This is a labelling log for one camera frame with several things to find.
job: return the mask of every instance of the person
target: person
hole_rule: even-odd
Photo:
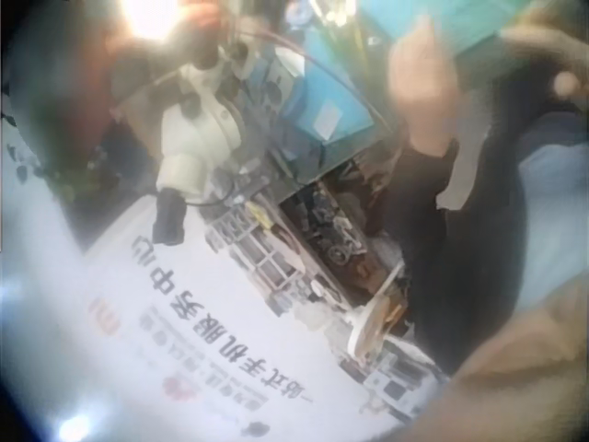
[[[503,37],[518,48],[556,51],[573,81],[562,87],[555,64],[553,95],[583,94],[578,63],[589,61],[589,47],[551,32],[512,29]],[[417,344],[453,376],[412,425],[378,441],[571,440],[589,411],[583,115],[568,102],[522,94],[531,76],[509,86],[529,103],[501,108],[466,204],[447,211],[436,196],[456,159],[463,98],[430,18],[395,45],[389,79],[408,146],[383,199],[383,226],[410,272]]]

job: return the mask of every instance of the white label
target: white label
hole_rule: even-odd
[[[333,102],[326,101],[315,120],[313,128],[319,136],[328,141],[338,127],[341,119],[341,110]]]

